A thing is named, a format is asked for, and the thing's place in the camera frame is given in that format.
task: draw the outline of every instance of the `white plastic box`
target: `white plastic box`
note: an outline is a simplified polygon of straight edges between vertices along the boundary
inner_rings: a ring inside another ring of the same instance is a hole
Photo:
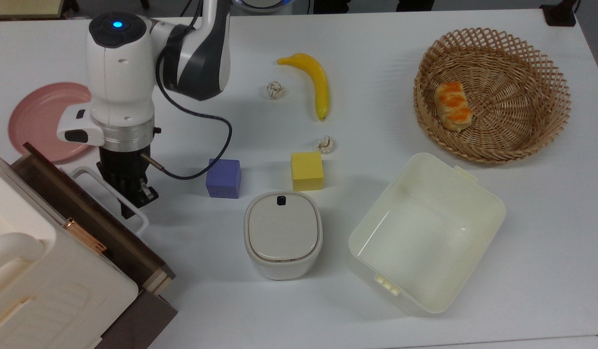
[[[419,153],[352,232],[348,265],[403,311],[443,312],[504,217],[474,177]]]
[[[54,215],[0,159],[0,349],[92,349],[139,292]]]

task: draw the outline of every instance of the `white table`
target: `white table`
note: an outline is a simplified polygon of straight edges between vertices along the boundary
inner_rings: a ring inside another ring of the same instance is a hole
[[[0,23],[0,155],[8,116],[32,90],[85,83],[86,21]],[[468,163],[441,150],[417,125],[413,79],[434,40],[454,29],[492,27],[522,37],[568,81],[572,112],[548,148],[501,166]],[[164,296],[179,314],[153,349],[390,348],[598,334],[598,68],[583,34],[547,27],[540,10],[236,17],[230,24],[232,73],[218,97],[177,100],[227,117],[235,135],[226,159],[243,169],[241,197],[211,199],[204,179],[175,181],[148,170],[161,198],[144,207],[144,240],[178,275]],[[316,121],[311,82],[278,57],[298,51],[328,73],[331,112]],[[269,100],[273,80],[288,88]],[[153,156],[194,173],[226,136],[218,122],[193,119],[155,91]],[[305,277],[262,278],[243,245],[243,215],[254,197],[289,190],[290,153],[331,135],[325,188],[308,192],[323,215],[325,240]],[[507,216],[452,306],[411,317],[382,300],[346,264],[348,236],[410,157],[429,152],[459,165],[500,197]],[[64,166],[97,161],[89,153]]]

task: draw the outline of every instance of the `wicker basket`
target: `wicker basket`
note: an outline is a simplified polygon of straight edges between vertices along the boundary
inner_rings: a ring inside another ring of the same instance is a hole
[[[433,94],[442,82],[463,83],[471,126],[448,131]],[[566,80],[546,55],[492,29],[447,33],[428,49],[414,88],[417,121],[430,139],[464,159],[506,163],[547,146],[570,112]]]

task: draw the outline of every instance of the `pastry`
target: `pastry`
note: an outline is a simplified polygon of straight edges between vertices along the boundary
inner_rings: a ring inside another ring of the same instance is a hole
[[[444,82],[439,85],[435,90],[434,100],[441,125],[446,129],[458,132],[471,125],[473,111],[467,104],[461,82]]]

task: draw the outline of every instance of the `pink plate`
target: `pink plate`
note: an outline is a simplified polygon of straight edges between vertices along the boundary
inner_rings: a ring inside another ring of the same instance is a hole
[[[57,124],[66,107],[90,102],[87,87],[75,82],[57,82],[42,86],[16,106],[8,123],[10,143],[21,154],[29,142],[51,162],[73,159],[90,146],[57,139]]]

